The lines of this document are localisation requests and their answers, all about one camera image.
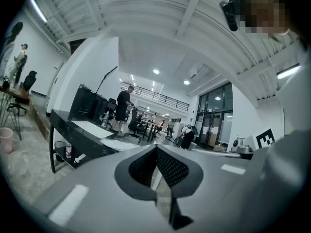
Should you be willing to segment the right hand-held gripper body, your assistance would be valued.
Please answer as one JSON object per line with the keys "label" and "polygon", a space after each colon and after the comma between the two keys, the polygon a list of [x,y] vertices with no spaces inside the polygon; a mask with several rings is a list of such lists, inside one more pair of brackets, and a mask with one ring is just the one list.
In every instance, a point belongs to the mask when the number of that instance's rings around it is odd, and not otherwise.
{"label": "right hand-held gripper body", "polygon": [[271,128],[264,128],[263,130],[245,138],[245,145],[249,146],[251,151],[269,147],[274,142],[275,137]]}

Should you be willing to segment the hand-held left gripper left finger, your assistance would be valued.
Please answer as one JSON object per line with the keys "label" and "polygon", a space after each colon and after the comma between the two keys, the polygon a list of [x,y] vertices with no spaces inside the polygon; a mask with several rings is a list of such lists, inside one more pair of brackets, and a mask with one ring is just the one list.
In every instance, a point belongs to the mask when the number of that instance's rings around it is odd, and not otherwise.
{"label": "hand-held left gripper left finger", "polygon": [[46,189],[33,205],[66,232],[168,233],[156,192],[130,174],[130,165],[152,149],[147,145],[91,160]]}

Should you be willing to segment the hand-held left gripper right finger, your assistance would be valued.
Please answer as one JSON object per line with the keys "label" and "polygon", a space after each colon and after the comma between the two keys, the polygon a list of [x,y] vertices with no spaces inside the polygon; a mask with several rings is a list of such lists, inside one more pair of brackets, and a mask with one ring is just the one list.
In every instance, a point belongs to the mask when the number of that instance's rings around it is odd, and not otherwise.
{"label": "hand-held left gripper right finger", "polygon": [[158,233],[241,233],[244,206],[259,181],[265,150],[250,160],[157,145],[182,180],[171,188],[171,224]]}

